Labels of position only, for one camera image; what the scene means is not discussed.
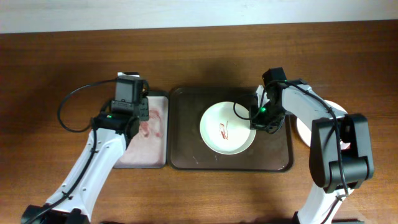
pink object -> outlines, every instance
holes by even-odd
[[[139,132],[114,168],[160,168],[166,163],[169,100],[148,96],[149,120],[140,122]]]

red marking on plate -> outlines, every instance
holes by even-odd
[[[226,125],[220,123],[220,133],[223,139],[228,140],[228,121],[226,122]]]

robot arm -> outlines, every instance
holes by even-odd
[[[86,146],[67,178],[43,207],[29,205],[21,223],[90,223],[113,165],[138,133],[139,122],[149,119],[144,85],[137,73],[123,73],[116,79],[115,98],[92,119]]]
[[[269,132],[270,127],[283,122],[286,113],[292,113],[312,130],[309,164],[314,184],[305,205],[296,212],[294,223],[331,223],[346,196],[373,176],[368,121],[361,114],[348,115],[332,108],[303,80],[287,81],[282,68],[268,70],[263,80],[268,102],[251,108],[251,127]],[[255,116],[258,110],[263,113]],[[340,175],[335,123],[329,110],[336,116],[341,140],[351,143],[350,149],[342,152],[347,192]]]

tray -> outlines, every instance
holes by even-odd
[[[199,124],[207,108],[222,101],[236,101],[248,109],[255,99],[239,96],[255,90],[181,87],[171,92],[167,163],[179,170],[288,171],[294,163],[290,116],[273,135],[257,131],[253,143],[235,155],[211,150],[200,136]]]

white bowl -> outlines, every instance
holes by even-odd
[[[347,111],[344,110],[344,108],[342,108],[337,103],[329,101],[329,100],[325,100],[325,102],[327,102],[330,106],[347,113]],[[307,126],[303,123],[303,121],[300,120],[300,118],[297,118],[297,131],[298,131],[298,135],[301,137],[303,142],[308,147],[310,147],[310,145],[311,145],[311,131],[310,131],[309,128],[307,128]],[[349,147],[349,143],[344,143],[344,142],[341,141],[340,144],[341,144],[341,149],[347,149]]]
[[[233,155],[247,149],[256,136],[250,130],[250,121],[238,118],[233,102],[221,102],[209,107],[200,120],[200,135],[206,145],[215,152]],[[236,104],[236,112],[248,117],[249,111]]]

